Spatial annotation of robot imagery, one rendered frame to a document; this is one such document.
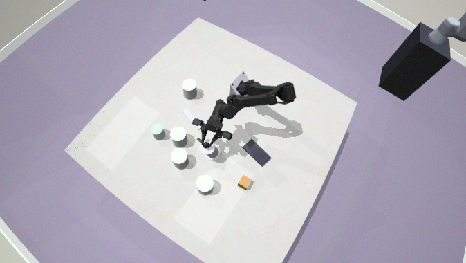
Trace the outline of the white flat bar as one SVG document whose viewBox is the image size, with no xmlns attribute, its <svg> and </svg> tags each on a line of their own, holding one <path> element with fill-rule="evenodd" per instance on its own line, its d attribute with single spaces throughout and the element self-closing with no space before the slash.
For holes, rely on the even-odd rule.
<svg viewBox="0 0 466 263">
<path fill-rule="evenodd" d="M 193 119 L 195 119 L 195 117 L 192 115 L 192 113 L 189 111 L 189 109 L 186 108 L 186 109 L 183 110 L 183 112 L 184 112 L 184 114 L 190 119 L 190 121 L 193 122 Z M 193 126 L 195 126 L 195 125 L 193 125 Z M 195 126 L 195 128 L 196 128 L 197 130 L 199 130 L 200 127 L 201 127 L 201 126 Z"/>
</svg>

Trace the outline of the glass coffee press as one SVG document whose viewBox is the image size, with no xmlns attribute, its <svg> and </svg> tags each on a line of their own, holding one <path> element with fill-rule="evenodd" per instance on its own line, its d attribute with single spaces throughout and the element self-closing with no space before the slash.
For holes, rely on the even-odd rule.
<svg viewBox="0 0 466 263">
<path fill-rule="evenodd" d="M 209 144 L 211 143 L 212 140 L 210 139 L 205 139 L 203 145 L 201 145 L 201 139 L 197 138 L 197 141 L 200 143 L 200 151 L 209 159 L 209 160 L 216 160 L 220 154 L 221 151 L 217 145 L 214 143 L 210 148 Z"/>
</svg>

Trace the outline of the orange block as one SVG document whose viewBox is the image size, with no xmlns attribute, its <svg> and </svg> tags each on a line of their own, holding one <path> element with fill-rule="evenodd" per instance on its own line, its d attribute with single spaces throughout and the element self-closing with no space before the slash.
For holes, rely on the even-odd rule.
<svg viewBox="0 0 466 263">
<path fill-rule="evenodd" d="M 241 177 L 241 180 L 240 180 L 239 183 L 238 183 L 238 187 L 247 190 L 247 188 L 249 187 L 251 181 L 252 181 L 252 180 L 251 180 L 250 178 L 248 178 L 247 176 L 243 175 L 243 176 Z"/>
</svg>

